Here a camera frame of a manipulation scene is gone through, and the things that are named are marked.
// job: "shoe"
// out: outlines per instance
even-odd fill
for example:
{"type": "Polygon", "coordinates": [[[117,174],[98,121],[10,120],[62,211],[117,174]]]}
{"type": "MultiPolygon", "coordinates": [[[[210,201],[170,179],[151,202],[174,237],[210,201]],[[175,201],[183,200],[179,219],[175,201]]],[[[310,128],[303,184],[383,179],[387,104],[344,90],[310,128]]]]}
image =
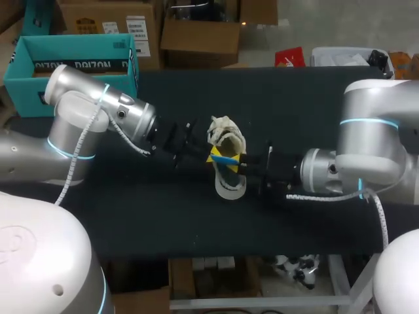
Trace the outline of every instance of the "shoe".
{"type": "MultiPolygon", "coordinates": [[[[217,147],[222,156],[233,157],[246,153],[246,140],[238,126],[227,116],[212,117],[208,129],[208,143],[217,147]]],[[[215,170],[215,190],[226,200],[237,200],[246,191],[246,177],[238,175],[229,167],[213,163],[215,170]]]]}

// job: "white bin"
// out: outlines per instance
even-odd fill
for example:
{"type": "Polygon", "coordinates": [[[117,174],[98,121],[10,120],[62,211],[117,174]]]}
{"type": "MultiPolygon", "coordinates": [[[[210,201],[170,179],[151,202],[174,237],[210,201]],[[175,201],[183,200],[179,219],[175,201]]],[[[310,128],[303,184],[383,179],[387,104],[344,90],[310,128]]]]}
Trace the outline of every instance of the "white bin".
{"type": "Polygon", "coordinates": [[[374,49],[374,48],[358,48],[358,47],[317,47],[313,49],[312,56],[310,58],[310,67],[319,67],[319,59],[322,56],[330,56],[332,59],[337,55],[349,54],[350,56],[355,56],[356,54],[360,54],[365,60],[368,60],[368,57],[371,55],[373,50],[377,50],[382,52],[388,57],[387,65],[386,65],[386,73],[389,71],[393,72],[393,76],[391,80],[394,79],[394,68],[388,53],[381,49],[374,49]]]}

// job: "teal box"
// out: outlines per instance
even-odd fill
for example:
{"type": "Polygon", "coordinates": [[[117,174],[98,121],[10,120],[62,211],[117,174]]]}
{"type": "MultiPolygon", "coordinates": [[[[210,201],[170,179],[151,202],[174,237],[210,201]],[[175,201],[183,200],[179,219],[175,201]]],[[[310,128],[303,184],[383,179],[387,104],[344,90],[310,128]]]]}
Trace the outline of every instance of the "teal box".
{"type": "Polygon", "coordinates": [[[139,70],[132,35],[22,36],[3,79],[20,116],[54,116],[54,108],[44,101],[49,75],[33,77],[33,74],[35,70],[52,73],[61,64],[91,73],[121,92],[137,97],[139,70]]]}
{"type": "Polygon", "coordinates": [[[27,0],[22,36],[49,35],[54,0],[27,0]]]}

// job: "white cable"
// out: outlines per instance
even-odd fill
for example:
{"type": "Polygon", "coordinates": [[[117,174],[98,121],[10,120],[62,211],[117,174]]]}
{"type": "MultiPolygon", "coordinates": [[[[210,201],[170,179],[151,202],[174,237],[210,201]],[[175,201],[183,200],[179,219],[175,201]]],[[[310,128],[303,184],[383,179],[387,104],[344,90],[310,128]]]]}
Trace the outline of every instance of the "white cable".
{"type": "Polygon", "coordinates": [[[102,99],[103,99],[103,97],[104,97],[108,88],[109,88],[109,84],[106,84],[105,89],[103,90],[102,95],[99,98],[99,101],[98,101],[98,104],[97,104],[98,106],[97,106],[96,110],[94,111],[92,117],[87,122],[86,126],[84,127],[83,131],[80,134],[79,140],[77,141],[76,148],[75,148],[74,153],[73,153],[73,157],[71,158],[70,167],[69,167],[68,173],[67,173],[67,179],[65,180],[65,183],[64,183],[63,189],[61,190],[60,196],[58,196],[58,199],[54,203],[57,206],[60,206],[62,200],[64,199],[65,195],[67,194],[67,191],[68,191],[68,189],[70,187],[70,184],[71,184],[71,180],[73,179],[74,170],[75,170],[76,163],[77,163],[77,160],[78,160],[78,157],[79,157],[80,149],[81,149],[81,147],[83,145],[83,142],[84,142],[84,138],[86,137],[87,132],[89,131],[90,127],[92,126],[94,119],[96,119],[96,116],[100,112],[100,109],[102,107],[102,99]]]}
{"type": "Polygon", "coordinates": [[[348,195],[344,196],[336,196],[331,198],[325,198],[321,196],[305,196],[305,195],[297,195],[297,194],[288,194],[286,195],[287,200],[300,200],[300,201],[346,201],[351,198],[356,198],[357,196],[364,194],[367,199],[369,196],[373,199],[375,202],[375,206],[378,211],[378,217],[380,218],[380,225],[381,225],[381,235],[382,235],[382,246],[383,249],[386,249],[388,246],[388,230],[387,230],[387,222],[386,222],[386,216],[384,214],[384,209],[382,207],[380,198],[378,197],[377,193],[371,190],[370,188],[366,188],[364,190],[360,190],[348,195]]]}
{"type": "Polygon", "coordinates": [[[111,124],[113,125],[113,127],[116,129],[117,133],[128,143],[128,145],[130,145],[136,152],[139,152],[141,155],[143,155],[145,157],[151,155],[151,153],[149,151],[143,150],[143,149],[135,146],[135,144],[133,142],[131,142],[131,140],[121,130],[119,125],[115,122],[114,118],[108,112],[106,112],[106,113],[109,116],[109,120],[111,121],[111,124]]]}
{"type": "MultiPolygon", "coordinates": [[[[109,85],[108,84],[106,84],[106,86],[105,86],[105,89],[103,90],[103,92],[102,92],[102,95],[100,96],[100,98],[99,98],[99,100],[98,100],[98,103],[97,103],[97,108],[96,108],[96,110],[94,111],[94,113],[93,113],[93,115],[92,115],[92,117],[90,118],[90,120],[87,122],[87,124],[86,124],[86,126],[84,127],[84,129],[83,129],[83,131],[81,132],[81,134],[80,134],[80,137],[79,137],[79,140],[77,141],[77,144],[76,144],[76,148],[75,148],[75,150],[74,150],[74,153],[73,153],[73,157],[71,158],[71,163],[70,163],[70,167],[69,167],[69,170],[68,170],[68,174],[67,174],[67,179],[65,180],[65,183],[64,183],[64,186],[63,186],[63,189],[62,189],[62,191],[61,191],[61,193],[60,193],[60,196],[58,196],[58,199],[55,201],[55,205],[57,205],[57,206],[59,206],[60,204],[61,204],[61,202],[62,202],[62,200],[64,199],[64,197],[65,197],[65,195],[67,194],[67,191],[68,191],[68,189],[69,189],[69,187],[70,187],[70,184],[71,184],[71,181],[72,181],[72,179],[73,179],[73,174],[74,174],[74,170],[75,170],[75,167],[76,167],[76,163],[77,163],[77,160],[78,160],[78,157],[79,157],[79,153],[80,153],[80,150],[81,150],[81,147],[82,147],[82,145],[83,145],[83,142],[84,142],[84,138],[86,137],[86,135],[87,135],[87,132],[88,132],[88,130],[90,129],[90,127],[92,126],[92,124],[93,124],[93,121],[96,119],[96,116],[99,114],[99,112],[100,112],[100,109],[101,109],[101,106],[102,106],[102,100],[103,100],[103,97],[104,97],[104,95],[106,94],[106,91],[108,90],[108,88],[109,88],[109,85]]],[[[113,127],[116,129],[116,131],[118,132],[118,134],[135,150],[135,151],[137,151],[137,152],[139,152],[141,155],[143,155],[143,156],[148,156],[148,155],[151,155],[151,153],[150,152],[148,152],[148,151],[146,151],[146,150],[143,150],[143,149],[141,149],[141,148],[139,148],[139,147],[137,147],[137,146],[135,146],[134,144],[133,144],[133,142],[131,142],[131,140],[125,135],[125,133],[121,130],[121,128],[118,126],[118,124],[115,122],[115,120],[113,119],[113,117],[107,112],[107,111],[105,111],[106,112],[106,114],[108,115],[108,117],[109,117],[109,120],[111,121],[111,123],[112,123],[112,125],[113,125],[113,127]]]]}

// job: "black table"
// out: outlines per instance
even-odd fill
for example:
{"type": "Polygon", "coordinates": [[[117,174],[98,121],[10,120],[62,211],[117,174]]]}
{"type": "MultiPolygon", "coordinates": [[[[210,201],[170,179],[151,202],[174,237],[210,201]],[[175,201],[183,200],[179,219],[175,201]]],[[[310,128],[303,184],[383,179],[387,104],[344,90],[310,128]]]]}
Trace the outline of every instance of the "black table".
{"type": "MultiPolygon", "coordinates": [[[[229,115],[258,153],[271,139],[283,152],[333,149],[342,95],[376,69],[231,69],[141,74],[139,94],[159,114],[178,122],[198,118],[205,138],[210,116],[229,115]]],[[[46,136],[50,118],[16,119],[12,128],[46,136]]],[[[413,131],[402,130],[412,152],[413,131]]],[[[108,132],[85,182],[70,189],[62,206],[84,225],[103,258],[168,258],[286,254],[377,253],[382,250],[376,209],[354,199],[342,203],[288,201],[265,206],[249,180],[246,196],[220,199],[214,174],[185,158],[177,169],[164,153],[143,158],[108,132]]],[[[19,196],[54,201],[60,187],[2,184],[19,196]]],[[[419,208],[386,204],[390,240],[419,228],[419,208]]]]}

